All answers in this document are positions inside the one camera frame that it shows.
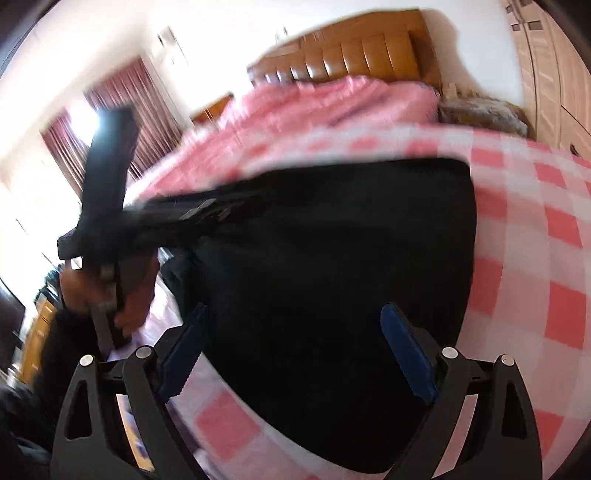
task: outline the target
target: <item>red curtain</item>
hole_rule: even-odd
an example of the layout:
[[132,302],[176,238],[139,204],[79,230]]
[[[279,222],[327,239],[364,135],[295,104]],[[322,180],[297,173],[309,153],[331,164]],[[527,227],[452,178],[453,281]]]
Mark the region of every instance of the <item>red curtain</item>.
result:
[[136,179],[178,145],[181,129],[141,59],[94,86],[85,96],[94,109],[135,106],[140,132],[129,171]]
[[84,165],[88,146],[72,130],[70,115],[64,111],[41,133],[61,172],[77,195],[82,198]]

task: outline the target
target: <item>wooden furniture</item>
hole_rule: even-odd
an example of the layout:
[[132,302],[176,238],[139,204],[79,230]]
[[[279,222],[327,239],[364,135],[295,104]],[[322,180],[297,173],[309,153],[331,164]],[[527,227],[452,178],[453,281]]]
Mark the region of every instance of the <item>wooden furniture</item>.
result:
[[220,99],[208,105],[203,110],[199,110],[191,116],[193,125],[207,125],[208,123],[215,123],[222,114],[224,108],[230,100],[234,98],[233,93],[227,93]]
[[37,317],[27,334],[22,351],[19,381],[31,384],[41,366],[41,353],[57,309],[43,295],[37,300]]
[[533,0],[501,0],[521,65],[532,137],[591,158],[591,73],[564,31]]
[[375,11],[326,25],[266,52],[248,67],[253,84],[328,82],[369,75],[420,80],[441,90],[441,74],[420,10]]

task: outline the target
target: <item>hand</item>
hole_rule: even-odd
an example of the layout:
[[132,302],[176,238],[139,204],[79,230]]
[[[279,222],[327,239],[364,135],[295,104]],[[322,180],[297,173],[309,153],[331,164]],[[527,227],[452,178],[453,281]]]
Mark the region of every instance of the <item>hand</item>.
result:
[[[125,297],[123,310],[115,316],[115,326],[123,331],[124,336],[129,337],[144,324],[154,299],[154,285],[159,270],[158,258],[153,256],[144,278]],[[91,308],[115,300],[113,285],[103,282],[94,272],[72,270],[69,262],[60,273],[60,287],[65,307],[79,315],[88,315]]]

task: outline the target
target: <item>wooden door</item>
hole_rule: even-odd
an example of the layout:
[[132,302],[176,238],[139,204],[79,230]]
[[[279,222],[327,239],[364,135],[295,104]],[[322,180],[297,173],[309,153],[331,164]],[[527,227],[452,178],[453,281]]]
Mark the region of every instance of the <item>wooden door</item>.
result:
[[578,157],[591,160],[591,135],[564,108],[562,109],[560,148]]
[[521,67],[521,82],[523,84],[524,112],[529,123],[529,137],[536,138],[537,132],[537,99],[534,76],[534,64],[531,59],[530,43],[522,24],[511,25],[513,39],[517,47],[519,65]]
[[591,132],[591,73],[556,22],[548,19],[560,74],[562,106]]
[[548,21],[550,17],[535,3],[527,5],[527,9],[529,13],[536,13],[534,17],[528,13],[529,19],[540,19],[526,20],[524,24],[534,65],[537,100],[536,140],[557,147],[560,142],[561,92],[556,51]]
[[503,9],[505,9],[506,20],[509,25],[515,25],[521,22],[519,10],[513,4],[514,0],[499,0]]
[[513,0],[524,22],[536,22],[542,20],[544,12],[534,0]]

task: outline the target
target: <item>pink checkered blanket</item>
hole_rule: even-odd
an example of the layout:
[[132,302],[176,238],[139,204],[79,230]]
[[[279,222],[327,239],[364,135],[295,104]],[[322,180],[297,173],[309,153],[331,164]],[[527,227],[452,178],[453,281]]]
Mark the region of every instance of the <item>pink checkered blanket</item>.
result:
[[[173,170],[144,195],[213,188],[277,168],[434,155],[467,162],[476,189],[475,272],[457,346],[470,358],[493,361],[508,353],[516,359],[535,410],[548,478],[591,420],[590,161],[469,128],[354,125],[279,139],[262,135],[206,167]],[[152,309],[165,311],[167,302],[162,296]],[[162,315],[152,314],[147,329],[154,330],[156,317]],[[244,404],[204,355],[174,402],[229,479],[384,476],[351,472],[290,441]],[[438,472],[455,463],[466,426],[462,415]]]

